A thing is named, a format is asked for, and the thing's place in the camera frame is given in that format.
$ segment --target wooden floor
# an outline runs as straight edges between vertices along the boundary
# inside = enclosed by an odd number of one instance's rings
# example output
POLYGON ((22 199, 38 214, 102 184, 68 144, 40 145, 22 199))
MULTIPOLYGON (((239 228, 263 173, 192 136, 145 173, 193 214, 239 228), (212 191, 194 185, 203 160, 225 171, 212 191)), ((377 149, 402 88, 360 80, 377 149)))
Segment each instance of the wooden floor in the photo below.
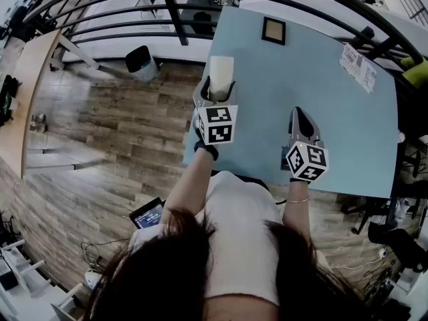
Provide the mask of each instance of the wooden floor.
MULTIPOLYGON (((44 272, 67 289, 84 281, 88 269, 81 242, 105 243, 131 236, 127 215, 159 196, 165 199, 183 172, 185 138, 193 109, 192 93, 203 67, 164 64, 161 76, 144 84, 124 74, 123 62, 104 63, 101 71, 84 64, 47 73, 36 112, 47 115, 49 132, 31 133, 30 148, 51 148, 50 160, 78 163, 79 170, 34 175, 19 181, 0 160, 1 210, 15 216, 34 260, 46 260, 44 272)), ((29 155, 41 162, 43 156, 29 155)), ((278 200, 287 189, 270 187, 278 200)), ((330 265, 354 267, 378 258, 366 229, 354 235, 358 215, 343 215, 343 202, 355 197, 311 191, 314 241, 330 265)), ((416 230, 418 220, 406 220, 416 230)), ((120 243, 99 246, 109 258, 120 243)), ((395 257, 356 270, 338 269, 360 288, 370 269, 395 257)))

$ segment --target blue table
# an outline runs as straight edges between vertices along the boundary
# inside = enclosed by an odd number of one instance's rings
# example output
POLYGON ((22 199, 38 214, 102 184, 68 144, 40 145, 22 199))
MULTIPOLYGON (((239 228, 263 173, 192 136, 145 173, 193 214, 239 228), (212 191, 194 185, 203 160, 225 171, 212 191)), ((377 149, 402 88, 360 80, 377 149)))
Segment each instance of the blue table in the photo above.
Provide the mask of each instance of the blue table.
MULTIPOLYGON (((220 16, 210 56, 235 58, 239 109, 235 140, 219 147, 215 169, 288 185, 281 151, 290 112, 300 106, 318 124, 330 153, 330 170, 311 189, 389 198, 398 137, 393 77, 373 63, 377 81, 368 94, 340 66, 343 44, 291 21, 285 46, 261 40, 263 17, 234 7, 220 16)), ((196 141, 191 129, 186 165, 196 141)))

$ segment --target white t-shirt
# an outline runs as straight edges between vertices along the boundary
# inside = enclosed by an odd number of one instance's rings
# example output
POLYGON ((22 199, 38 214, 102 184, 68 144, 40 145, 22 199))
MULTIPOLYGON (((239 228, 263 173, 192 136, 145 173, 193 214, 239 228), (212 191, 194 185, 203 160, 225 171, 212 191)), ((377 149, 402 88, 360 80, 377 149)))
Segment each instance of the white t-shirt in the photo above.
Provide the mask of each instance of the white t-shirt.
MULTIPOLYGON (((211 257, 205 298, 247 294, 279 306, 276 292, 278 253, 265 221, 282 223, 271 194, 262 186, 246 183, 222 171, 211 177, 204 213, 216 232, 210 240, 211 257)), ((138 246, 165 229, 155 225, 139 229, 131 244, 138 246)))

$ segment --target woman's left arm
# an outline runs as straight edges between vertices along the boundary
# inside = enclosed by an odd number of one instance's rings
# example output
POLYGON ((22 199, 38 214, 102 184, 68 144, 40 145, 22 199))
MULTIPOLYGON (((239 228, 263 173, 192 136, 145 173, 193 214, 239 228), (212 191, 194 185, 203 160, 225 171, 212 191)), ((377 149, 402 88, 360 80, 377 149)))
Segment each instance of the woman's left arm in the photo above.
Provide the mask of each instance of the woman's left arm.
POLYGON ((171 209, 187 209, 196 215, 204 208, 213 167, 213 155, 204 148, 198 148, 192 163, 185 169, 165 201, 160 223, 169 222, 171 209))

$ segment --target bracelet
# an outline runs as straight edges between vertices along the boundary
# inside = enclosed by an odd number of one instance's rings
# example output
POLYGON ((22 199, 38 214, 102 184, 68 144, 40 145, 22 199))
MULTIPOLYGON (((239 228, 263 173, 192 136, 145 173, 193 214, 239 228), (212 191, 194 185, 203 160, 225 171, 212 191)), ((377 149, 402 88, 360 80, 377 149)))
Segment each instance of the bracelet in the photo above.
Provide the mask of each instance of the bracelet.
POLYGON ((287 203, 300 203, 300 202, 305 202, 305 201, 307 201, 309 199, 309 195, 305 198, 305 199, 303 199, 303 200, 299 200, 299 201, 289 201, 289 200, 287 200, 287 203))

